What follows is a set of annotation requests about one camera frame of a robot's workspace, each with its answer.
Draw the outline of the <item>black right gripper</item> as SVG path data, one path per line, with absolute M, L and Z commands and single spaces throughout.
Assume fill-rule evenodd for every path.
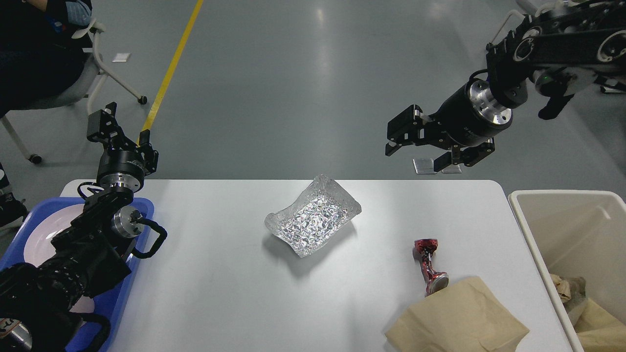
M 391 156 L 408 145 L 438 147 L 441 126 L 454 142 L 446 140 L 439 146 L 446 152 L 434 159 L 433 170 L 441 172 L 460 164 L 472 167 L 494 152 L 493 137 L 508 129 L 513 121 L 512 109 L 497 102 L 489 82 L 472 79 L 430 116 L 413 104 L 391 119 L 387 123 L 385 155 Z

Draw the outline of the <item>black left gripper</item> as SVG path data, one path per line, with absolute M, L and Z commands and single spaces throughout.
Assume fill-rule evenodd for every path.
M 104 109 L 88 116 L 87 140 L 103 145 L 103 154 L 96 174 L 96 183 L 103 188 L 126 187 L 138 192 L 145 176 L 154 174 L 159 153 L 150 143 L 149 129 L 139 134 L 135 150 L 128 150 L 128 138 L 115 115 L 117 103 L 108 103 Z

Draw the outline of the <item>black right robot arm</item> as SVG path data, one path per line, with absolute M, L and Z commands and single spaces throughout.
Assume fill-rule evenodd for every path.
M 432 114 L 413 104 L 387 125 L 385 154 L 431 145 L 445 150 L 435 173 L 471 167 L 495 150 L 494 138 L 511 126 L 513 110 L 528 98 L 526 82 L 548 97 L 538 112 L 555 119 L 573 96 L 591 84 L 625 91 L 626 5 L 588 0 L 523 15 L 499 43 L 487 44 L 487 67 L 473 73 Z

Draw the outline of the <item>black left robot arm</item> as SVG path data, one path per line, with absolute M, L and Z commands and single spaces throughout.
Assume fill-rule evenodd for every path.
M 159 153 L 150 143 L 150 130 L 133 142 L 118 124 L 116 108 L 111 102 L 88 118 L 87 140 L 103 145 L 92 183 L 97 191 L 81 194 L 83 211 L 52 238 L 54 256 L 39 266 L 16 263 L 1 272 L 3 352 L 64 352 L 86 323 L 100 330 L 85 351 L 100 350 L 111 321 L 72 308 L 82 297 L 114 289 L 132 272 L 129 256 L 151 258 L 167 238 L 161 225 L 131 205 L 145 176 L 157 170 Z

